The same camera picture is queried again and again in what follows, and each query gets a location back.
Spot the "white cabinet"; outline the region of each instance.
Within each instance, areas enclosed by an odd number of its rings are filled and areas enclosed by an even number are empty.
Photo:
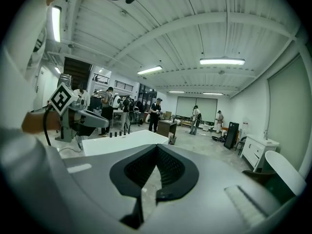
[[[259,136],[247,135],[244,149],[240,157],[243,156],[253,166],[255,172],[257,168],[262,168],[264,162],[264,154],[266,151],[275,151],[279,143],[271,139],[263,139]]]

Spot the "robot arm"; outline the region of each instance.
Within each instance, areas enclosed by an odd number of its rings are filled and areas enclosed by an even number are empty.
[[[95,128],[106,128],[110,124],[107,119],[85,110],[85,102],[63,82],[52,94],[50,102],[61,122],[60,136],[55,140],[71,142],[76,135],[90,136]]]

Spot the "black pants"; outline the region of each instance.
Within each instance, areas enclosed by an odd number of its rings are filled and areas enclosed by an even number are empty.
[[[111,125],[111,119],[113,118],[113,111],[114,109],[112,107],[103,107],[101,116],[106,118],[109,121],[109,126],[107,128],[102,128],[102,134],[108,134],[109,128]]]
[[[156,116],[151,115],[150,127],[148,128],[149,131],[152,130],[153,124],[154,124],[154,131],[156,132],[157,126],[158,126],[158,115]]]

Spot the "trash can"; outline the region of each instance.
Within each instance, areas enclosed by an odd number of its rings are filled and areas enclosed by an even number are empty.
[[[170,145],[174,145],[175,142],[176,142],[176,137],[175,137],[175,136],[170,136],[170,137],[169,137],[169,144],[170,144]]]

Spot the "gray concrete floor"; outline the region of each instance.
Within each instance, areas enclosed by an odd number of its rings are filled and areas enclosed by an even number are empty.
[[[119,126],[115,126],[113,129],[111,129],[111,131],[119,132],[119,129]],[[136,132],[144,129],[148,129],[147,124],[143,124],[142,126],[131,126],[131,132]],[[247,161],[237,155],[238,150],[229,150],[223,146],[223,143],[218,143],[212,140],[211,136],[219,137],[220,134],[217,134],[215,132],[205,132],[201,129],[197,130],[196,136],[190,135],[189,132],[189,127],[178,126],[176,128],[175,147],[180,147],[191,152],[207,155],[212,158],[222,160],[225,163],[233,166],[239,172],[242,172],[244,170],[250,170],[250,166],[248,165]],[[98,131],[94,131],[92,135],[89,136],[89,139],[98,138],[99,133],[100,129]],[[59,154],[62,158],[84,156],[83,150],[80,150],[75,139],[71,143],[65,143],[54,140],[54,138],[57,136],[58,134],[55,131],[49,132],[51,145],[58,148],[58,150],[60,151]],[[47,145],[44,134],[37,135],[37,137],[44,145]],[[159,189],[161,189],[160,173],[156,167],[142,189],[142,205],[145,219],[156,207],[155,195],[156,191]]]

